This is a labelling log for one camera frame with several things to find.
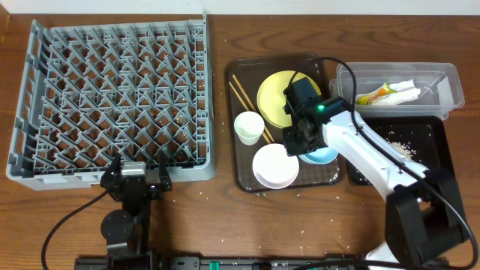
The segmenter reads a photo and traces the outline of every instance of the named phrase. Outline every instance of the white wall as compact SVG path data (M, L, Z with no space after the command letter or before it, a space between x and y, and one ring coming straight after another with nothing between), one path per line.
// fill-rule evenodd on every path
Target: white wall
M480 15L480 0L0 0L11 14Z

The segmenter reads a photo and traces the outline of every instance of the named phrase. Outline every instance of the clear plastic container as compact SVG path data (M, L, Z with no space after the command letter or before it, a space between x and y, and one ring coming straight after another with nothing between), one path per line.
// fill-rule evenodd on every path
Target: clear plastic container
M446 119L449 112L465 104L457 68L448 63L347 63L357 79L357 95L377 90L383 83L413 79L421 89L417 100L398 105L356 105L364 117L437 116ZM343 65L337 66L337 79L330 81L334 97L352 101L353 82Z

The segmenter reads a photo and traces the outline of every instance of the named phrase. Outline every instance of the yellow plate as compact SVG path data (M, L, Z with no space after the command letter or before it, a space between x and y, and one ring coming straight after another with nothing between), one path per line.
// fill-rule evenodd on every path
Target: yellow plate
M294 73L295 71L291 70L273 73L262 82L256 94L258 109L263 118L277 128L285 128L292 125L290 115L284 112L284 106L287 102L284 96L284 90L288 86L288 82ZM310 80L310 83L312 83L318 95L321 95L318 85L303 73L298 73L295 79L293 79L293 82L305 77Z

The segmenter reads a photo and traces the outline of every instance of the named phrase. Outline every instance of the chopsticks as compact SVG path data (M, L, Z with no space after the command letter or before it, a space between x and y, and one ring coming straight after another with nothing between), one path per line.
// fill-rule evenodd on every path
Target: chopsticks
M233 79L235 80L235 83L237 84L238 88L240 89L241 93L245 96L245 98L247 99L247 102L250 104L252 110L255 112L255 113L258 113L257 110L255 109L255 106L254 104L252 103L252 101L250 100L250 98L248 98L248 95L247 93L245 92L245 90L243 89L242 85L240 84L239 80L237 79L237 76L235 76L235 74L232 75ZM243 98L242 96L236 91L235 87L233 87L233 84L231 82L228 82L228 84L230 85L230 87L232 88L232 90L235 92L235 95L237 96L238 100L240 101L241 105L243 105L243 107L247 110L247 111L251 111L250 109L248 109L248 106L247 104L243 101ZM268 144L270 143L273 143L274 140L273 140L273 136L272 134L270 133L269 129L265 126L265 131L262 133L263 137L265 138L265 140L267 141Z

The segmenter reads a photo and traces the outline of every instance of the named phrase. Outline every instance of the tray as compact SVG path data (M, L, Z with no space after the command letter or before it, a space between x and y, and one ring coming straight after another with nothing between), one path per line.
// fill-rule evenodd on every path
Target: tray
M365 123L383 139L408 145L416 153L412 160L429 169L444 168L454 173L445 128L436 116L366 118ZM371 185L350 162L346 162L350 180Z
M7 175L35 190L97 184L113 157L174 182L215 174L203 19L44 28L34 21Z
M263 80L278 71L295 71L311 59L318 57L313 53L301 53L295 55L279 55L259 58L243 58L231 62L225 70L225 91L226 103L229 114L229 124L232 140L232 162L235 173L236 184L246 192L270 191L271 189L261 185L252 172L252 160L257 151L266 145L266 141L260 138L259 142L252 146L242 144L233 129L235 117L243 113L245 108L242 106L235 93L232 92L228 82L235 87L235 81L232 75L235 74L238 81L247 92L252 103L257 106L257 91ZM329 81L327 80L322 64L314 64L308 68L304 74L309 76L325 92L324 95L329 98ZM270 130L276 143L283 143L281 129L272 126L265 121L266 127ZM321 185L333 185L340 181L342 170L339 169L339 160L336 158L331 163L325 165L312 165L298 159L300 171L297 179L286 188L305 188Z

